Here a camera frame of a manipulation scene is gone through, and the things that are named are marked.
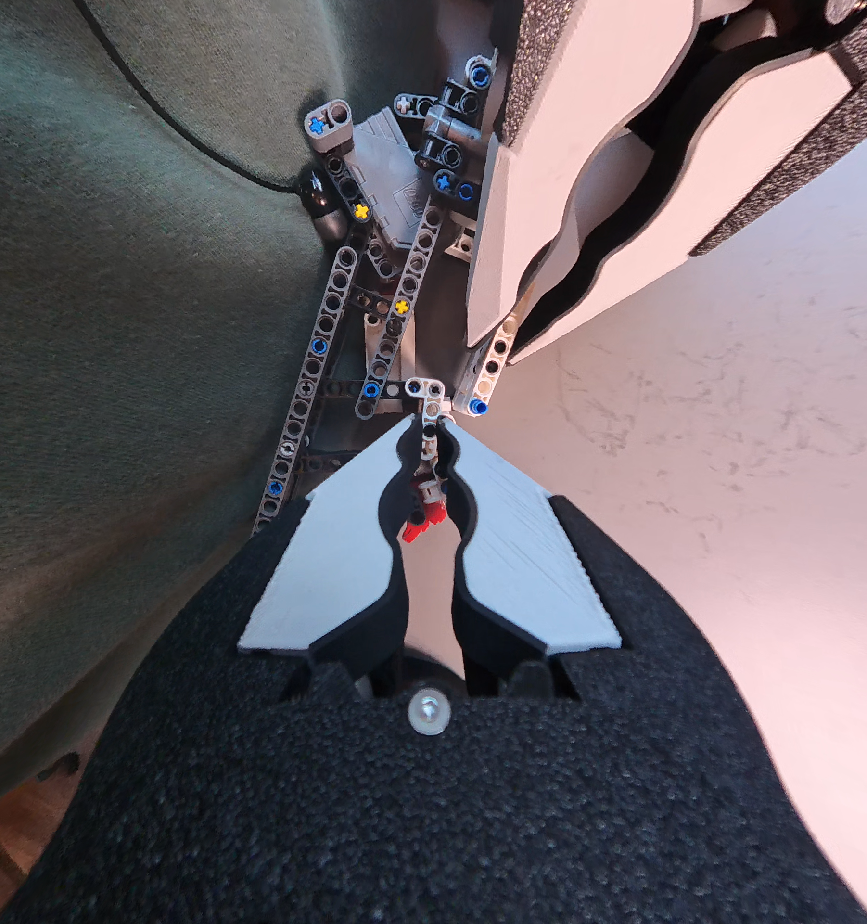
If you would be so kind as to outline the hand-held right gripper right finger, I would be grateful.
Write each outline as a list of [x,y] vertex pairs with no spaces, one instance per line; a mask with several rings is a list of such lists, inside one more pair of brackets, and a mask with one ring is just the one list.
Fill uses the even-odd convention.
[[461,537],[453,621],[465,651],[618,649],[622,639],[540,484],[454,422],[447,510]]

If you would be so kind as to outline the grey desk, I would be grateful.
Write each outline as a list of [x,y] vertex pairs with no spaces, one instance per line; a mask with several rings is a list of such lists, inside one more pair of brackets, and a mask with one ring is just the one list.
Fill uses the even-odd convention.
[[867,909],[867,138],[469,429],[673,595]]

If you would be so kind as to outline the black toy vehicle chassis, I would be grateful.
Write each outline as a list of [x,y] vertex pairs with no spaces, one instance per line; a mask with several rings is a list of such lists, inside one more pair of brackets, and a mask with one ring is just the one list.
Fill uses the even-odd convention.
[[487,411],[515,323],[467,348],[472,268],[499,52],[475,54],[434,94],[399,93],[356,123],[333,99],[304,119],[316,165],[302,204],[332,253],[253,534],[377,437],[420,411],[405,382],[443,382],[456,413]]

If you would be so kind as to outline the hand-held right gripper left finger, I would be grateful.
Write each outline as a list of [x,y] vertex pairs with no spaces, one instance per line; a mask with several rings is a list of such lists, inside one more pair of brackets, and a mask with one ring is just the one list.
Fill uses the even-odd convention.
[[310,492],[308,507],[240,637],[240,651],[306,653],[376,603],[394,554],[383,537],[379,503],[400,472],[395,425]]

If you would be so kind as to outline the white toy brick beam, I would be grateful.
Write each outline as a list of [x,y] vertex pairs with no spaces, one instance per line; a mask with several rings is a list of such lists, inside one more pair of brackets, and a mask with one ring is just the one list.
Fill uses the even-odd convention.
[[406,380],[405,391],[408,398],[416,398],[420,401],[421,462],[415,475],[424,478],[432,477],[438,458],[436,424],[441,416],[449,416],[451,400],[446,395],[443,382],[437,379],[412,377]]

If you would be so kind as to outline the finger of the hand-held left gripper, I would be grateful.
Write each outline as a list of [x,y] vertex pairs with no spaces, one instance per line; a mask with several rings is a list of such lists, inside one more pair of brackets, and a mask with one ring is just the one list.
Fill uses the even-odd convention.
[[687,259],[852,90],[831,52],[748,43],[717,56],[671,111],[635,190],[520,327],[520,362]]
[[533,40],[559,6],[525,8],[503,125],[489,144],[466,296],[467,344],[502,321],[563,222],[578,174],[661,91],[694,37],[693,1],[574,2],[551,52]]

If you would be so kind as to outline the person's green sweater torso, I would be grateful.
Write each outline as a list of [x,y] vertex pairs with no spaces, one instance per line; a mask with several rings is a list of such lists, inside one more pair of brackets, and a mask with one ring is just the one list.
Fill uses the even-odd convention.
[[0,2],[0,796],[250,532],[324,248],[301,120],[487,49],[462,2]]

